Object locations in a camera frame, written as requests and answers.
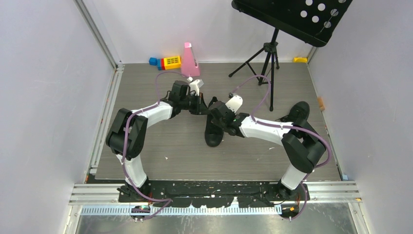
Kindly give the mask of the black canvas shoe with laces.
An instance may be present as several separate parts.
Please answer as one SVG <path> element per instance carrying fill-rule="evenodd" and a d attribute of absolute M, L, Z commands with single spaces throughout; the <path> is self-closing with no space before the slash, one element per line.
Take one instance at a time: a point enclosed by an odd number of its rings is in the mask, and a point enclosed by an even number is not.
<path fill-rule="evenodd" d="M 217 147 L 221 144 L 224 136 L 224 131 L 212 123 L 213 115 L 209 113 L 206 120 L 206 128 L 204 138 L 207 146 Z"/>

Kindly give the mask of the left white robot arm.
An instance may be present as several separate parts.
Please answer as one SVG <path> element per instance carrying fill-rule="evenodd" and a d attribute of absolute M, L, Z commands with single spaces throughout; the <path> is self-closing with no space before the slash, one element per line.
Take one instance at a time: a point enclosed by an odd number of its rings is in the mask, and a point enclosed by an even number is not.
<path fill-rule="evenodd" d="M 187 110 L 193 115 L 208 114 L 200 88 L 204 82 L 196 79 L 190 83 L 177 80 L 167 95 L 155 104 L 139 109 L 120 109 L 108 131 L 105 143 L 117 156 L 124 168 L 126 182 L 133 187 L 131 196 L 138 202 L 149 197 L 149 188 L 144 185 L 148 176 L 143 170 L 141 152 L 147 129 L 163 120 Z"/>

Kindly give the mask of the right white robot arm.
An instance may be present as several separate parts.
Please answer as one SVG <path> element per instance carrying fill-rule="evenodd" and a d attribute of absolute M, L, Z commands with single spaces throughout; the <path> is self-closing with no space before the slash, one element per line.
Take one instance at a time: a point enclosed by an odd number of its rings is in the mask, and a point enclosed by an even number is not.
<path fill-rule="evenodd" d="M 297 194 L 297 187 L 312 173 L 327 150 L 326 141 L 307 122 L 310 106 L 306 101 L 294 104 L 279 121 L 254 118 L 248 113 L 235 114 L 216 98 L 211 100 L 208 110 L 205 141 L 210 147 L 218 146 L 224 133 L 262 139 L 284 147 L 290 161 L 278 186 L 278 194 L 284 200 L 291 200 Z"/>

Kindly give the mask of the pink metronome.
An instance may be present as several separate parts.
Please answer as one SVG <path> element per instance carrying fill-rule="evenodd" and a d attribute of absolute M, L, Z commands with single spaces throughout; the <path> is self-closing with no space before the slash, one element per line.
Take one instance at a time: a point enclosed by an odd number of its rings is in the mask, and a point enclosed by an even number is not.
<path fill-rule="evenodd" d="M 199 64 L 195 58 L 190 42 L 185 42 L 184 44 L 184 54 L 181 63 L 181 73 L 189 77 L 200 76 Z"/>

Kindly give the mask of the yellow toy block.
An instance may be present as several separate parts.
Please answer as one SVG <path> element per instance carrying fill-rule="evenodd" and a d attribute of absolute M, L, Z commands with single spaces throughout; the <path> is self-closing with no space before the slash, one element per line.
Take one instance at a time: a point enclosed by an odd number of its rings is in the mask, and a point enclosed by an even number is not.
<path fill-rule="evenodd" d="M 162 70 L 171 70 L 178 69 L 182 65 L 180 56 L 173 56 L 167 58 L 161 58 L 157 60 L 157 69 Z"/>

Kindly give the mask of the blue toy block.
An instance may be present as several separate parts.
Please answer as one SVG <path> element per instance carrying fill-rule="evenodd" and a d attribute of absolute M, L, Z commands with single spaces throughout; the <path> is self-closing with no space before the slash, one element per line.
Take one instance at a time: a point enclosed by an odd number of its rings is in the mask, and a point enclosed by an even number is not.
<path fill-rule="evenodd" d="M 151 58 L 149 59 L 149 64 L 152 65 L 152 66 L 157 66 L 157 64 L 158 64 L 158 59 L 157 59 L 157 58 L 154 58 L 154 57 L 151 57 Z"/>

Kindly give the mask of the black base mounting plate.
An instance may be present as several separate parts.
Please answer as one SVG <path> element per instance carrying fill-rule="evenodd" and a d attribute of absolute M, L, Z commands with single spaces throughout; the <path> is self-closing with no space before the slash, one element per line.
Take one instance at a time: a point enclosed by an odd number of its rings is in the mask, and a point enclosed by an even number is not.
<path fill-rule="evenodd" d="M 118 191 L 119 202 L 146 202 L 149 197 L 149 203 L 159 208 L 167 200 L 174 208 L 226 208 L 233 202 L 241 208 L 257 208 L 310 199 L 307 185 L 289 192 L 268 181 L 148 180 L 137 190 L 125 183 Z"/>

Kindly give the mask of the yellow corner piece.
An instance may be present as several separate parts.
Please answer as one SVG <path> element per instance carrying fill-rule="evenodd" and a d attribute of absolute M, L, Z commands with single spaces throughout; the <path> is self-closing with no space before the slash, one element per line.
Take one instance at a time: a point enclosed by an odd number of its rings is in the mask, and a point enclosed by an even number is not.
<path fill-rule="evenodd" d="M 308 62 L 308 58 L 305 58 L 305 57 L 294 57 L 294 58 L 293 58 L 293 62 L 294 62 L 294 63 L 307 63 L 307 62 Z"/>

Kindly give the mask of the small orange block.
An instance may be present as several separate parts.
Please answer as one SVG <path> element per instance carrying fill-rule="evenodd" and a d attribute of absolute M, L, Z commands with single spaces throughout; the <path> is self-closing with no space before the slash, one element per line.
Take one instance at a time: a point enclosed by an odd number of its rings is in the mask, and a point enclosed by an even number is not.
<path fill-rule="evenodd" d="M 317 100 L 318 100 L 319 109 L 323 112 L 325 110 L 325 105 L 324 105 L 322 97 L 318 97 Z"/>

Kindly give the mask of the black music stand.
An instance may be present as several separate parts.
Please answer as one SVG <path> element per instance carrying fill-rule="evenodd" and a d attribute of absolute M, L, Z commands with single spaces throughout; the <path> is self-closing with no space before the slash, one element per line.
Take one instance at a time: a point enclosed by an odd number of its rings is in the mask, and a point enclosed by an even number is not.
<path fill-rule="evenodd" d="M 270 68 L 270 88 L 274 88 L 275 70 L 279 69 L 277 36 L 285 32 L 313 47 L 324 47 L 332 37 L 351 0 L 234 0 L 231 6 L 250 17 L 272 27 L 274 32 L 270 42 L 228 76 L 232 77 L 262 52 L 266 58 L 261 76 Z"/>

